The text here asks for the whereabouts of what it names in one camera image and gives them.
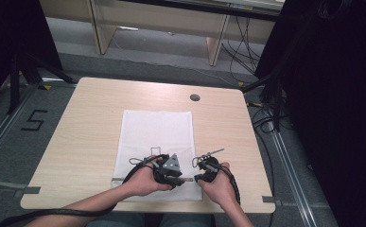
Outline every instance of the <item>wooden table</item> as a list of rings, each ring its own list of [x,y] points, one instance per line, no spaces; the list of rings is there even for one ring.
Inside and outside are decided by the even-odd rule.
[[[192,101],[190,96],[200,96]],[[25,209],[58,208],[111,187],[124,110],[192,112],[197,155],[229,162],[246,213],[271,213],[274,203],[251,119],[238,90],[176,84],[84,78],[79,81],[25,194]],[[218,213],[203,201],[120,202],[119,211]]]

